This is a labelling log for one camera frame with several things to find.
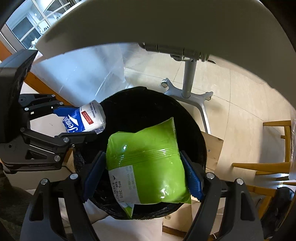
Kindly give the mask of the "blue white tissue pack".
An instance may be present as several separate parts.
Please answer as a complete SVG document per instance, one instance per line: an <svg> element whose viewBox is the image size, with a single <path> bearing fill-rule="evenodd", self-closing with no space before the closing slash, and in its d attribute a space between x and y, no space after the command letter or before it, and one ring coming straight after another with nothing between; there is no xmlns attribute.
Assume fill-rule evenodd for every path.
<svg viewBox="0 0 296 241"><path fill-rule="evenodd" d="M106 127L103 108L96 100L79 107L71 115L63 117L62 122L68 133L95 132L98 134Z"/></svg>

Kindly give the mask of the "green snack bag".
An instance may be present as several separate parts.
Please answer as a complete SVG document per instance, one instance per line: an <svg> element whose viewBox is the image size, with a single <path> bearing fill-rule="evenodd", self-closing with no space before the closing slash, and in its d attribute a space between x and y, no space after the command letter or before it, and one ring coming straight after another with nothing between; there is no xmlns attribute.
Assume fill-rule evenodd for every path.
<svg viewBox="0 0 296 241"><path fill-rule="evenodd" d="M173 118L111 135L106 165L113 195L129 219L137 207L191 202Z"/></svg>

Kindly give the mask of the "black trash bin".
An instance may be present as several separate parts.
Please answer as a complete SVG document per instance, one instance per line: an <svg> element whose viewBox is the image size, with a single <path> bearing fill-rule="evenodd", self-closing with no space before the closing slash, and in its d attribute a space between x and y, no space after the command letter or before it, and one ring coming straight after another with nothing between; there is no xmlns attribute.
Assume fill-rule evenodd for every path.
<svg viewBox="0 0 296 241"><path fill-rule="evenodd" d="M115 219L164 217L191 202L181 158L205 168L206 144L187 110L172 97L134 87L101 102L106 127L74 150L74 167L98 161L85 198Z"/></svg>

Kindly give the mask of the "wooden chair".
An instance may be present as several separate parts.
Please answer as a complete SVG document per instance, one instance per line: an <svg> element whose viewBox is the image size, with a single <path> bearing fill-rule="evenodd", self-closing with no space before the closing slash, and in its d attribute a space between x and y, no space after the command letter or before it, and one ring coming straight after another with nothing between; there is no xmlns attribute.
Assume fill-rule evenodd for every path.
<svg viewBox="0 0 296 241"><path fill-rule="evenodd" d="M271 174L288 174L292 163L292 121L279 120L267 121L263 126L283 127L285 134L281 136L285 140L285 161L280 163L232 163L234 168L247 169L256 171L256 175L271 175ZM266 213L276 190L271 188L263 188L259 186L247 185L247 189L251 193L265 196L262 204L258 208L258 216L262 218Z"/></svg>

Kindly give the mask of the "glass sliding door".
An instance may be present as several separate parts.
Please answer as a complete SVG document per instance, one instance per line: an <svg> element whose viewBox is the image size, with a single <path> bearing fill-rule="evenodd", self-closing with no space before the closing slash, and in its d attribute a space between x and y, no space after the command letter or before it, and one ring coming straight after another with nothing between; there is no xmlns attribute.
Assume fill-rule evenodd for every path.
<svg viewBox="0 0 296 241"><path fill-rule="evenodd" d="M35 49L37 41L79 1L26 0L8 18L1 29L1 38L13 48Z"/></svg>

